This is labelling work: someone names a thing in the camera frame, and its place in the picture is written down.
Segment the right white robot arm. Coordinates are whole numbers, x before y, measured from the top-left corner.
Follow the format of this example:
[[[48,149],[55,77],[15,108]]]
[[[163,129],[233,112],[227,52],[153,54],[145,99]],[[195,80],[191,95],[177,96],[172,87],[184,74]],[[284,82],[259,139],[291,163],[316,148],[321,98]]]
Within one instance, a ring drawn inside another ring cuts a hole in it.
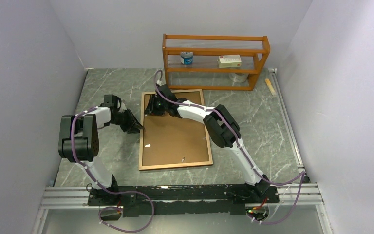
[[[166,84],[155,84],[155,95],[144,113],[159,116],[168,113],[172,117],[203,124],[211,140],[218,147],[228,149],[233,155],[241,169],[249,198],[254,202],[261,202],[267,196],[269,179],[249,155],[240,134],[240,127],[225,106],[202,106],[186,98],[177,98]]]

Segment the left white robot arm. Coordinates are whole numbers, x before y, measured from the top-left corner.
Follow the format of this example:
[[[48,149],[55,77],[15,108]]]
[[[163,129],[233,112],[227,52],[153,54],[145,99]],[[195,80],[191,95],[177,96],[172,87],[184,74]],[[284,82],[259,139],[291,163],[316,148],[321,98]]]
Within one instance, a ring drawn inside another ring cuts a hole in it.
[[[110,125],[119,126],[127,134],[137,134],[144,128],[121,98],[105,95],[100,105],[61,117],[58,153],[80,167],[90,178],[92,189],[106,204],[113,205],[119,200],[120,191],[115,177],[97,156],[98,131]]]

